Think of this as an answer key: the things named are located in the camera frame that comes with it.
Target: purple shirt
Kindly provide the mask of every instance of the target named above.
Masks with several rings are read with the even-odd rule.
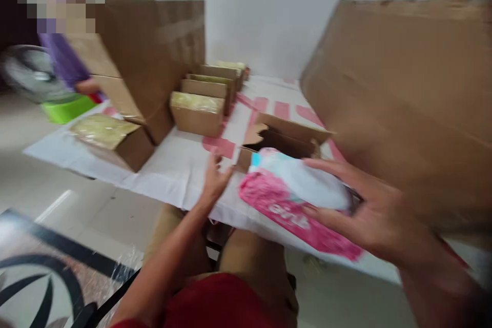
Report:
[[[40,33],[39,40],[48,49],[56,76],[65,82],[69,90],[76,92],[77,83],[91,78],[86,66],[61,33]],[[98,95],[101,100],[106,100],[102,92]]]

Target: pink diaper package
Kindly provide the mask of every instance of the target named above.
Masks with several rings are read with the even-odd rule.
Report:
[[[276,149],[253,154],[239,197],[318,251],[357,261],[363,250],[345,237],[309,218],[307,204],[348,211],[351,196],[336,177],[306,167]]]

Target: floor mat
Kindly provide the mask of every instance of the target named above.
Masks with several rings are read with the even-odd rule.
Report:
[[[69,328],[134,273],[13,210],[0,214],[1,327]]]

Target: green plastic container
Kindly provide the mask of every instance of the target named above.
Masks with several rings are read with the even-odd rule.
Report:
[[[91,110],[96,105],[89,97],[81,95],[78,99],[69,103],[53,104],[45,102],[41,104],[41,107],[51,122],[63,125]]]

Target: white tablecloth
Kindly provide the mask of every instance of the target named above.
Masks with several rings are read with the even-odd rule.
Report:
[[[111,114],[109,106],[110,103],[105,102],[84,116],[97,112]],[[299,90],[298,81],[251,76],[238,94],[233,113],[221,138],[204,138],[174,128],[138,173],[129,172],[90,154],[67,132],[70,124],[60,127],[28,147],[24,153],[189,210],[198,199],[203,185],[207,149],[220,146],[229,157],[224,159],[224,165],[235,163],[246,129],[256,110],[319,127],[316,115]],[[333,157],[330,145],[325,143],[321,147],[323,157]],[[243,176],[241,173],[234,174],[230,185],[212,211],[211,218],[240,229],[251,230],[264,238],[300,249],[322,260],[341,263],[389,281],[399,281],[396,269],[391,264],[369,253],[365,253],[356,263],[339,256],[320,253],[248,206],[237,194],[237,187]]]

